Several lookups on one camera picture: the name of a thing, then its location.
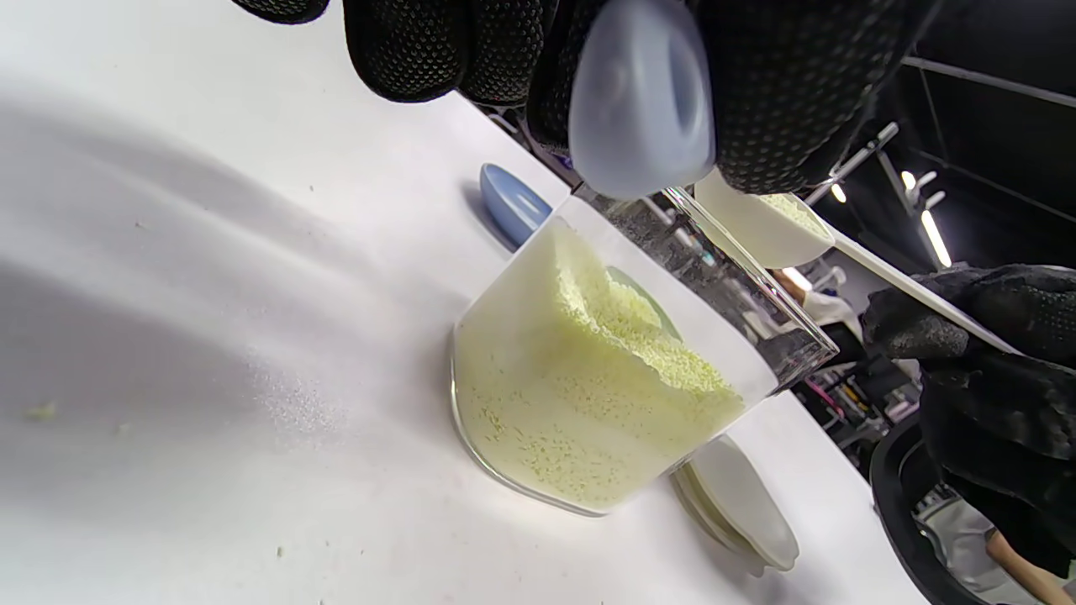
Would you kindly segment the person's right hand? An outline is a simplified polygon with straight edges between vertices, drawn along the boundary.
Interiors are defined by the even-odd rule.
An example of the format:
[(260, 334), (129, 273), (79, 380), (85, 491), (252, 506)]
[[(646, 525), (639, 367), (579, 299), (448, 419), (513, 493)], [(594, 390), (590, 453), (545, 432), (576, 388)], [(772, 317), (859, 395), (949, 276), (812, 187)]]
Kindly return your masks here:
[(917, 360), (919, 418), (942, 482), (996, 527), (1015, 553), (1057, 577), (1073, 568), (1071, 268), (1007, 265), (918, 276), (1014, 348), (1006, 353), (894, 287), (861, 316), (873, 348)]

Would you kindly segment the person's left hand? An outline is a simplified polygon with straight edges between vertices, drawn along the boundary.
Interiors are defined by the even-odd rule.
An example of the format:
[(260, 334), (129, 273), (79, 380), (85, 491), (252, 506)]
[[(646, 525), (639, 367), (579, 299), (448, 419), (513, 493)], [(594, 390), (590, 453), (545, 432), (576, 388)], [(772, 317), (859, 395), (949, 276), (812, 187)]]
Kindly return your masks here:
[(345, 1), (370, 92), (512, 108), (592, 189), (822, 182), (938, 1)]

